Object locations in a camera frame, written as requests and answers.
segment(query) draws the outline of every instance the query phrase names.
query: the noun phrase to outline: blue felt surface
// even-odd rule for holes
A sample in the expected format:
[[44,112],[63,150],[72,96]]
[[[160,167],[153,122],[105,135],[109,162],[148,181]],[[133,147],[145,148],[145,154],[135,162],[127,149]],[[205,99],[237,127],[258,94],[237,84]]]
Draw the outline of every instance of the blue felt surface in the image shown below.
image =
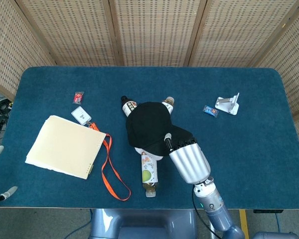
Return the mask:
[[[44,121],[57,115],[75,121],[75,91],[99,129],[113,136],[111,157],[133,194],[119,202],[106,190],[102,147],[87,180],[25,164]],[[203,113],[218,96],[240,92],[238,114]],[[18,191],[2,206],[88,208],[192,208],[191,185],[169,157],[159,161],[159,188],[146,198],[140,156],[128,145],[122,95],[138,103],[175,98],[173,124],[193,132],[207,157],[228,208],[299,208],[299,141],[279,74],[253,68],[35,67],[22,76],[0,156],[0,193]],[[121,196],[127,192],[109,167]]]

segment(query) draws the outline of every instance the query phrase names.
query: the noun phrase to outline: bottle label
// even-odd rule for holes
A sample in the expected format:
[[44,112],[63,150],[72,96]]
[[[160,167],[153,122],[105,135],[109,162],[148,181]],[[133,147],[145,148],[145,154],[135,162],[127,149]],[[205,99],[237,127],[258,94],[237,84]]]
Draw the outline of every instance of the bottle label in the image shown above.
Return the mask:
[[169,103],[166,103],[166,102],[162,102],[162,104],[166,106],[166,108],[168,109],[169,114],[171,114],[171,112],[173,111],[174,107],[171,106]]
[[129,116],[129,114],[136,108],[136,106],[137,104],[135,101],[128,101],[123,105],[122,110],[126,116]]
[[148,155],[142,155],[142,182],[157,183],[157,162]]

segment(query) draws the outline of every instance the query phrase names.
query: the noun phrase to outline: white card holder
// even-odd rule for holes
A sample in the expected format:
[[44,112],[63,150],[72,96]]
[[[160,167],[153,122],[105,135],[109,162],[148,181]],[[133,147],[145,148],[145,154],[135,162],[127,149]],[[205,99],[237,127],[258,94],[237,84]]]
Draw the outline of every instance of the white card holder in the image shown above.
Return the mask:
[[76,108],[71,114],[81,125],[86,125],[92,119],[81,106]]

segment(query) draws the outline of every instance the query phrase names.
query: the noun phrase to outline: baseball cap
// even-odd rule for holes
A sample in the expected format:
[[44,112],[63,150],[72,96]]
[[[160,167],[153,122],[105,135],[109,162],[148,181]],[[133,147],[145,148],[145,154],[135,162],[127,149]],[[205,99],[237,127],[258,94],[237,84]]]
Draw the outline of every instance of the baseball cap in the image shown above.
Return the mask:
[[174,147],[192,138],[190,132],[171,123],[168,109],[159,102],[139,104],[128,116],[126,129],[131,146],[158,156],[169,154],[164,142],[167,133],[171,134]]

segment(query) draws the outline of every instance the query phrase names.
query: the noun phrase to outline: paper sheet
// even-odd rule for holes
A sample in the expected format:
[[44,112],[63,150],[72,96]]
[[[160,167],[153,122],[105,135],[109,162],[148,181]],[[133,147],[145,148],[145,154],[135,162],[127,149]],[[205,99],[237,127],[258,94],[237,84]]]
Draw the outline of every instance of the paper sheet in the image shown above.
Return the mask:
[[61,117],[50,116],[25,162],[87,179],[105,135]]

